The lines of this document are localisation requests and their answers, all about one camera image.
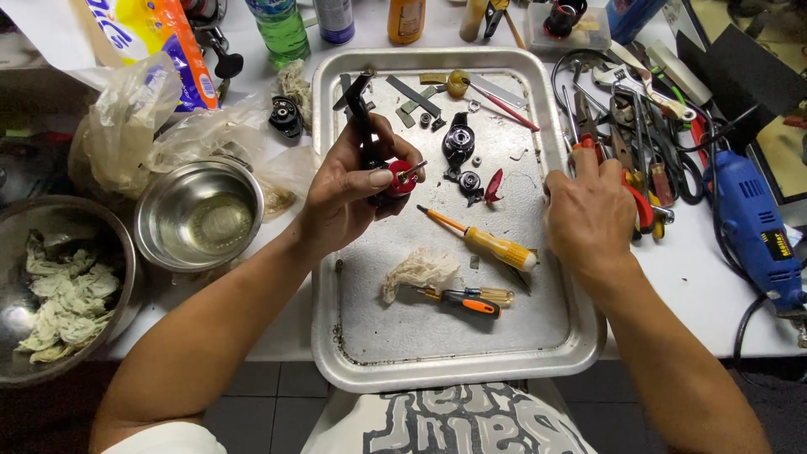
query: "red reel part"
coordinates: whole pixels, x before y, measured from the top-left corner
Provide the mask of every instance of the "red reel part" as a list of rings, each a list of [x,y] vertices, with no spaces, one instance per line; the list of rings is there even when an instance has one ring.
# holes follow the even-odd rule
[[[408,193],[415,190],[415,185],[417,185],[417,175],[411,174],[403,181],[398,178],[398,174],[400,172],[405,172],[412,168],[412,164],[406,161],[393,161],[390,162],[389,171],[392,172],[392,183],[390,186],[384,190],[384,195],[388,197],[403,197]]]

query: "hand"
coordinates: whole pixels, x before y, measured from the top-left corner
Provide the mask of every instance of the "hand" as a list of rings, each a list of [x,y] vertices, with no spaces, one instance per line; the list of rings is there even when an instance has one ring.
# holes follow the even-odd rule
[[[574,152],[577,178],[552,170],[544,181],[548,207],[544,231],[549,247],[580,280],[608,277],[630,253],[636,204],[622,184],[622,166],[597,166],[593,149]]]
[[[403,159],[413,166],[423,160],[414,146],[392,132],[390,122],[381,115],[370,113],[374,143],[381,159]],[[362,140],[351,120],[325,157],[308,190],[303,211],[295,220],[301,244],[316,260],[339,250],[358,238],[375,219],[397,216],[404,209],[406,195],[392,206],[376,209],[366,198],[387,189],[392,182],[389,170],[361,170]],[[417,171],[418,181],[426,180],[423,169]]]

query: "left hand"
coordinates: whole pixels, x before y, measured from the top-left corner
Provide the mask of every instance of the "left hand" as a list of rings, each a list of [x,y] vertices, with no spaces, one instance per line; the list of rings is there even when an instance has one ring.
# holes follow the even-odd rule
[[[403,159],[413,166],[423,160],[412,144],[392,132],[389,120],[370,113],[374,143],[381,159]],[[316,260],[339,250],[358,238],[375,219],[397,216],[409,199],[403,197],[392,206],[376,209],[366,198],[387,189],[392,182],[389,170],[361,170],[361,144],[355,121],[351,120],[325,157],[308,190],[303,211],[295,219],[301,244]],[[426,180],[423,169],[417,171],[420,183]]]

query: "stainless steel bowl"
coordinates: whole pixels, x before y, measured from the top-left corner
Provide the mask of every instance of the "stainless steel bowl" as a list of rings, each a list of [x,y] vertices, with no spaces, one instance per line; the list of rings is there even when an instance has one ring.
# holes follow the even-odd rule
[[[101,334],[75,355],[52,363],[30,364],[29,354],[14,352],[19,341],[33,330],[33,315],[39,304],[24,283],[25,245],[31,229],[48,236],[91,238],[111,229],[120,240],[126,260],[123,291],[115,314]],[[137,263],[132,238],[117,216],[87,199],[67,195],[46,195],[9,205],[0,214],[0,387],[27,386],[48,380],[72,368],[107,340],[129,326],[145,297],[145,278]]]
[[[229,158],[192,162],[143,191],[135,241],[143,256],[169,271],[211,270],[244,252],[263,217],[263,192]]]

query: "metal tray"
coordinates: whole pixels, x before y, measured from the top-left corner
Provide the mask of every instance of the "metal tray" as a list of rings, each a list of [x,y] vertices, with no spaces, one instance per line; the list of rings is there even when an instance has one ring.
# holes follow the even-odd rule
[[[541,182],[551,169],[564,169],[567,152],[562,144],[546,68],[535,56],[514,48],[402,48],[348,50],[324,61],[314,74],[314,147],[327,153],[346,125],[345,114],[334,112],[341,97],[339,74],[355,78],[372,68],[378,76],[365,100],[377,106],[401,137],[416,146],[429,164],[427,181],[418,185],[399,216],[375,222],[357,241],[329,255],[313,274],[312,350],[317,367],[335,386],[354,393],[377,393],[489,380],[562,376],[581,372],[596,361],[607,330],[591,300],[565,273],[549,252],[541,230],[544,209]],[[464,100],[447,93],[431,101],[450,124],[471,99],[482,109],[468,115],[476,134],[474,156],[463,170],[477,172],[487,185],[504,170],[499,195],[492,208],[478,203],[468,208],[456,184],[442,179],[447,167],[441,141],[449,125],[432,133],[416,125],[406,129],[395,109],[407,99],[384,79],[395,75],[422,91],[417,74],[462,68],[481,75],[529,105],[520,113],[541,131],[531,133],[469,89]],[[423,112],[418,107],[412,116]],[[513,279],[504,265],[483,252],[479,269],[470,268],[471,256],[463,240],[443,229],[415,208],[423,204],[477,225],[496,236],[518,241],[538,251],[540,264],[526,276],[532,296]],[[461,263],[457,287],[501,287],[516,292],[516,301],[499,320],[443,308],[428,298],[402,288],[386,305],[380,296],[384,276],[418,246],[445,250]],[[336,262],[342,267],[337,272]]]

